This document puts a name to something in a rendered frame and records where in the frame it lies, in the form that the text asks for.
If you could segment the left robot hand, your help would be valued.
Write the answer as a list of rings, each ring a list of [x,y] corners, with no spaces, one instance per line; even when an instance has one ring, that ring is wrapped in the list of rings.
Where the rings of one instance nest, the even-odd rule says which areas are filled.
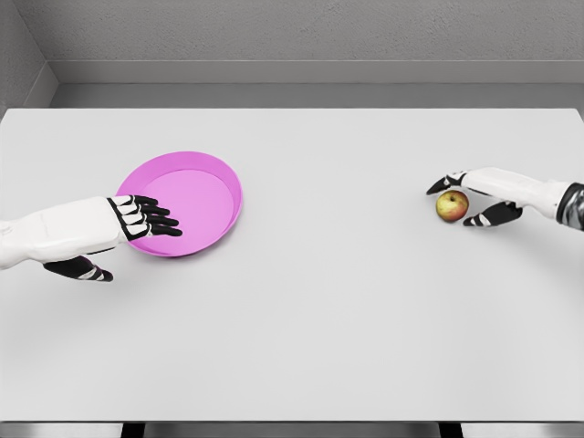
[[[111,272],[89,255],[143,237],[179,237],[179,221],[158,201],[141,195],[92,197],[33,214],[31,259],[52,273],[85,281],[110,282]]]

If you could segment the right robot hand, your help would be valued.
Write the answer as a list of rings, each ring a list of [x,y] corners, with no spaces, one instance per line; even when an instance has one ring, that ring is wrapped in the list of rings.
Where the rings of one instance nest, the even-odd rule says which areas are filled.
[[[427,194],[446,191],[452,187],[464,187],[472,192],[500,199],[482,213],[464,220],[467,227],[491,227],[519,219],[529,196],[538,181],[514,172],[493,167],[448,173],[428,190]]]

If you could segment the red yellow apple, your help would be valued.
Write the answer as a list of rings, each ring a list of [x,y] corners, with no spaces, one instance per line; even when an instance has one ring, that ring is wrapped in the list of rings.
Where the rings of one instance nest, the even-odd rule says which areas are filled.
[[[435,203],[437,215],[446,223],[454,223],[465,217],[468,208],[468,197],[456,190],[442,193]]]

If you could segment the pink round plate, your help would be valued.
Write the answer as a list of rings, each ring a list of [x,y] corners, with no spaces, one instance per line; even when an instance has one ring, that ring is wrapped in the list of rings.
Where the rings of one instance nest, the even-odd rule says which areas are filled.
[[[125,178],[117,194],[156,199],[179,221],[179,237],[157,235],[130,243],[162,257],[188,256],[213,245],[235,224],[243,204],[235,171],[198,151],[167,153],[143,163]]]

